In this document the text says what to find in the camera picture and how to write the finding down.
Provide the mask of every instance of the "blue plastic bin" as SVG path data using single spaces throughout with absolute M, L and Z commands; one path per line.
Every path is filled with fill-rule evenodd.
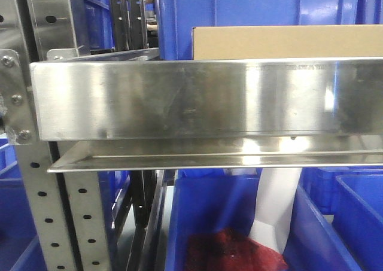
M 359 0 L 357 24 L 383 23 L 382 0 Z
M 339 176 L 333 226 L 365 271 L 383 270 L 383 176 Z
M 109 0 L 84 0 L 85 15 L 92 50 L 113 47 Z
M 0 179 L 0 271 L 9 270 L 46 270 L 21 179 Z
M 129 171 L 103 171 L 99 174 L 109 180 L 110 202 L 113 204 L 120 190 L 129 185 Z
M 7 140 L 0 141 L 0 170 L 13 164 L 17 161 L 16 154 L 12 145 L 9 145 Z
M 231 227 L 247 235 L 254 219 L 259 178 L 219 176 L 176 180 L 165 271 L 182 271 L 187 240 Z M 361 269 L 304 190 L 297 189 L 284 252 L 290 270 Z
M 191 168 L 179 169 L 178 177 L 205 177 L 205 176 L 222 176 L 225 175 L 223 168 Z
M 383 166 L 353 166 L 331 168 L 303 168 L 300 185 L 316 204 L 322 214 L 334 214 L 338 208 L 339 175 L 383 173 Z
M 162 59 L 192 59 L 196 26 L 354 24 L 358 0 L 159 0 Z

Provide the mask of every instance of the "bolt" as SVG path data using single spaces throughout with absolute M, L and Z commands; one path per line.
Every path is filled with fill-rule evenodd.
M 12 103 L 14 105 L 21 105 L 23 102 L 23 97 L 20 95 L 12 95 Z
M 1 62 L 4 66 L 8 68 L 12 68 L 14 66 L 14 59 L 11 56 L 2 57 Z
M 29 130 L 22 130 L 19 132 L 19 137 L 24 141 L 27 141 L 31 137 L 31 132 Z

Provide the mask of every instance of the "red fabric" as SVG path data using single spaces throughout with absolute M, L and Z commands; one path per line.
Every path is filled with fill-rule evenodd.
M 189 237 L 184 271 L 283 271 L 283 256 L 232 229 Z

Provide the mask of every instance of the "metal beam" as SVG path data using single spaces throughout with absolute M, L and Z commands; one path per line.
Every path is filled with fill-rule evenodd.
M 383 133 L 381 58 L 45 62 L 31 71 L 45 141 Z

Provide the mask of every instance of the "storage rack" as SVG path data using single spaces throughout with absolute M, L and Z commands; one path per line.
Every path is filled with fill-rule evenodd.
M 176 168 L 383 162 L 382 59 L 161 62 L 157 49 L 129 51 L 146 48 L 145 13 L 131 22 L 125 0 L 111 0 L 119 52 L 89 56 L 83 0 L 26 3 L 0 0 L 0 85 L 49 271 L 125 269 L 116 249 L 126 214 L 112 225 L 98 171 L 135 170 L 126 268 L 153 270 Z M 303 75 L 315 88 L 296 85 Z

